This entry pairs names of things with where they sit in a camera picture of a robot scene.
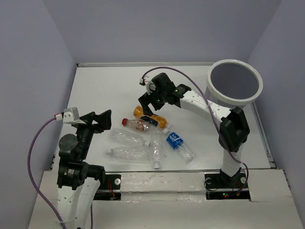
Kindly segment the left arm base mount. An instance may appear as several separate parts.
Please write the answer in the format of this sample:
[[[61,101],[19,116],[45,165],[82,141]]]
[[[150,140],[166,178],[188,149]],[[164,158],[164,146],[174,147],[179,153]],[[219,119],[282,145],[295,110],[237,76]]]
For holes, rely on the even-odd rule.
[[[98,188],[93,200],[121,200],[121,174],[106,173],[105,182]]]

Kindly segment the red cap clear bottle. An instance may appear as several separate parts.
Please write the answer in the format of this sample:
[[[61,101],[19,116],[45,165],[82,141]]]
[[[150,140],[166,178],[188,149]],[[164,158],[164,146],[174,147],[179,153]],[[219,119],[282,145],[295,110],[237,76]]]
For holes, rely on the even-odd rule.
[[[141,119],[127,119],[124,118],[122,120],[122,125],[139,132],[148,132],[150,124],[144,120]]]

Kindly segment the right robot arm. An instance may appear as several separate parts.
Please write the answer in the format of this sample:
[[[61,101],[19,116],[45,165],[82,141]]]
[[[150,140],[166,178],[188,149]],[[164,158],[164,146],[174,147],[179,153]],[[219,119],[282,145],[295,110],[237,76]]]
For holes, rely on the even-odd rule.
[[[150,105],[157,111],[165,104],[170,104],[197,114],[216,125],[219,144],[224,149],[219,181],[224,187],[232,186],[237,181],[236,174],[240,172],[242,146],[250,133],[243,109],[230,109],[204,100],[203,96],[190,87],[184,84],[174,85],[165,73],[160,73],[151,80],[142,77],[140,85],[146,87],[146,93],[139,98],[145,115],[153,115]]]

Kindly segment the blue label water bottle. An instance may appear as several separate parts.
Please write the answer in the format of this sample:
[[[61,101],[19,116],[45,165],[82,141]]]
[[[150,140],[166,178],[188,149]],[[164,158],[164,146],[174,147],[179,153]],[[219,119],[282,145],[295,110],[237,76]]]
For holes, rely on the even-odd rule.
[[[166,142],[186,163],[190,163],[195,158],[195,153],[184,142],[184,140],[176,133],[169,129],[163,129],[163,134],[166,136]]]

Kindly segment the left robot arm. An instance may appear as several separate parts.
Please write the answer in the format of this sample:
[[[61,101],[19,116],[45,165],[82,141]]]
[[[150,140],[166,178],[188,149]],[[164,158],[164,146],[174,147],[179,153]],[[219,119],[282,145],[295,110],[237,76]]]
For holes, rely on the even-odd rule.
[[[105,169],[85,162],[94,134],[110,130],[111,110],[79,116],[76,107],[56,115],[57,120],[76,128],[59,140],[58,202],[59,223],[67,229],[83,229],[98,188],[105,184]]]

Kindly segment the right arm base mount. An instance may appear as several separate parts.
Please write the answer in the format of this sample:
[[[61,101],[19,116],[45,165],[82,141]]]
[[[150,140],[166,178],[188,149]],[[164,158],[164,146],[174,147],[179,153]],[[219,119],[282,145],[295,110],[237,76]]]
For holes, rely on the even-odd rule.
[[[239,173],[234,177],[226,174],[208,173],[204,175],[204,188],[207,200],[250,200],[250,192],[246,182],[246,174]]]

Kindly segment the clear bottle white cap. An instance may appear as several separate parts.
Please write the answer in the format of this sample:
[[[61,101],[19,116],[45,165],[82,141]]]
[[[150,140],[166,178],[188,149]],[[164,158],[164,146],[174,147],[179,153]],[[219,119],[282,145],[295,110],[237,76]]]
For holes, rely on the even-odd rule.
[[[116,141],[118,143],[121,143],[123,145],[128,146],[144,146],[149,147],[150,141],[145,140],[141,135],[131,133],[129,131],[114,128],[110,131],[109,138],[113,141]]]

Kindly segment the orange juice bottle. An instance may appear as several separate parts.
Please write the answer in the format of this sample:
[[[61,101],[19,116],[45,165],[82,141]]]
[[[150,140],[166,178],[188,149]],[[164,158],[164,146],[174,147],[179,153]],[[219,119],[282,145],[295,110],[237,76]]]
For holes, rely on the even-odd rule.
[[[162,116],[158,116],[156,114],[153,114],[153,115],[149,116],[149,115],[144,114],[143,108],[141,106],[137,106],[134,109],[133,115],[136,118],[139,118],[139,119],[142,119],[144,121],[147,121],[150,124],[152,124],[154,126],[157,126],[157,127],[161,128],[161,129],[166,128],[168,126],[168,124],[169,124],[167,122],[167,120],[164,117],[162,117]]]

